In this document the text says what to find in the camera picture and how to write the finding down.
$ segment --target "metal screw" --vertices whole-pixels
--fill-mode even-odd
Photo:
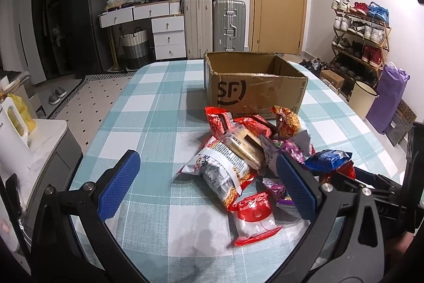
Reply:
[[[329,183],[325,183],[321,185],[321,188],[324,192],[331,192],[333,191],[333,185],[329,184]]]
[[[362,193],[368,197],[369,195],[371,195],[371,190],[368,187],[364,187],[362,189]]]
[[[91,190],[94,188],[94,183],[93,183],[93,182],[91,182],[91,181],[86,182],[84,185],[82,185],[82,188],[83,188],[85,191],[91,191]]]
[[[49,185],[49,186],[47,186],[47,187],[46,187],[46,189],[44,190],[44,193],[48,195],[48,194],[52,194],[52,193],[53,193],[53,191],[54,191],[54,187]]]

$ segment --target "refrigerator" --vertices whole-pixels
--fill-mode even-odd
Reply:
[[[108,0],[61,0],[71,66],[77,78],[106,72],[112,66],[107,30],[98,16]]]

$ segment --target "blue snack bag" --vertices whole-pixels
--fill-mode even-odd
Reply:
[[[305,166],[318,173],[330,173],[352,158],[352,153],[343,150],[322,150],[305,161]]]

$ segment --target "purple bag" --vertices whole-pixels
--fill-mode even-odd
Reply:
[[[384,66],[377,85],[379,97],[374,100],[366,117],[378,133],[383,134],[392,121],[408,79],[410,75],[393,63]]]

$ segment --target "cardboard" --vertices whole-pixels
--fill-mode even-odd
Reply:
[[[330,82],[333,85],[333,87],[336,89],[341,88],[344,83],[344,78],[337,75],[335,72],[331,70],[322,70],[321,73],[319,74],[319,78],[320,80],[321,79],[328,80],[328,82]]]
[[[298,112],[308,78],[276,53],[212,52],[204,57],[210,106],[233,116],[259,114],[274,119],[274,105]]]

